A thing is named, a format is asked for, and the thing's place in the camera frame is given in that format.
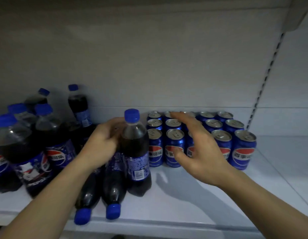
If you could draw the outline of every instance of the hand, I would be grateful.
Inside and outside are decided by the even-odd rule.
[[[99,124],[75,160],[79,160],[91,171],[104,165],[115,153],[124,125],[123,117],[116,117]]]
[[[195,151],[192,158],[180,149],[174,149],[175,160],[194,178],[205,184],[220,186],[233,167],[224,158],[213,136],[194,117],[183,112],[171,112],[171,116],[185,123],[192,133]]]

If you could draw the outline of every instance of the barcode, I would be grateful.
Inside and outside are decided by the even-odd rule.
[[[88,121],[88,119],[85,119],[85,120],[82,121],[82,126],[83,127],[87,127],[89,125],[90,125],[90,122]]]
[[[135,180],[144,179],[144,170],[134,171]]]

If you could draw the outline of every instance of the finger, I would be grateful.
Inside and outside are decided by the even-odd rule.
[[[193,162],[192,158],[189,158],[188,156],[183,153],[182,150],[179,148],[174,148],[173,150],[174,158],[175,160],[186,170],[190,170],[191,164]]]
[[[99,134],[101,134],[104,139],[109,138],[110,131],[115,127],[116,124],[121,123],[124,121],[123,117],[115,117],[108,120],[106,123],[100,124],[95,129]]]
[[[188,130],[194,134],[198,131],[206,131],[206,129],[203,127],[203,125],[198,121],[196,118],[191,117],[187,115],[184,112],[170,112],[172,117],[175,117],[176,119],[180,120],[182,123],[185,123]]]

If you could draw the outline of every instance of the blue bottle cap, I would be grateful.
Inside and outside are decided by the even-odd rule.
[[[38,92],[42,96],[48,96],[50,94],[50,92],[47,89],[44,89],[44,88],[40,88]]]
[[[35,108],[36,114],[39,116],[45,116],[53,112],[52,107],[47,103],[37,104],[34,108]]]
[[[91,219],[92,210],[90,208],[78,209],[75,213],[74,223],[76,225],[85,225]]]
[[[125,110],[124,118],[128,123],[136,123],[140,120],[140,112],[137,109]]]
[[[78,90],[79,87],[77,84],[72,84],[72,85],[69,85],[69,91],[76,91]]]
[[[13,126],[17,122],[16,118],[10,113],[0,115],[0,127]]]
[[[24,103],[17,103],[17,104],[8,105],[8,111],[11,114],[19,114],[22,112],[27,112],[28,109]]]
[[[106,218],[108,220],[114,220],[120,217],[121,214],[121,205],[120,204],[111,204],[106,207]]]

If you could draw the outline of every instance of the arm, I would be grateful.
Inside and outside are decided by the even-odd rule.
[[[117,136],[108,139],[115,118],[99,125],[79,155],[4,229],[1,239],[57,239],[88,176],[114,154]]]
[[[193,158],[174,150],[175,159],[188,173],[222,189],[266,238],[308,238],[307,216],[233,168],[211,134],[195,118],[180,112],[171,114],[187,125],[194,139]]]

